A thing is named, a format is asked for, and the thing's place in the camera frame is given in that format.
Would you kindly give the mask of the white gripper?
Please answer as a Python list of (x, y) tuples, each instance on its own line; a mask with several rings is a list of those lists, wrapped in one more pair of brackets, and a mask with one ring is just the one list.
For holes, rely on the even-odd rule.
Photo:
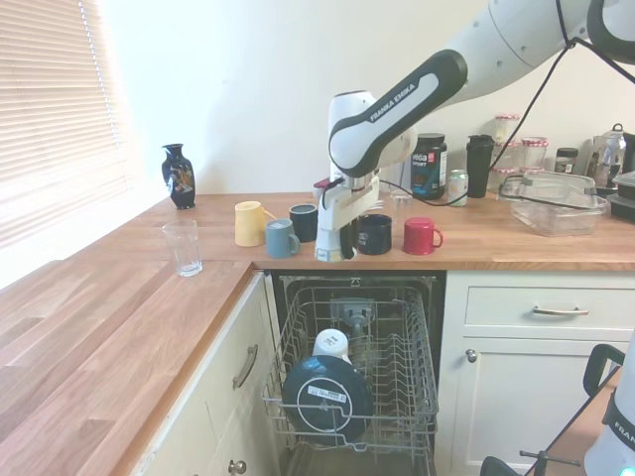
[(325, 231), (340, 229), (340, 250), (344, 260), (356, 256), (359, 215), (376, 205), (379, 200), (380, 180), (371, 178), (360, 189), (350, 187), (350, 181), (338, 178), (330, 182), (318, 206), (318, 228)]

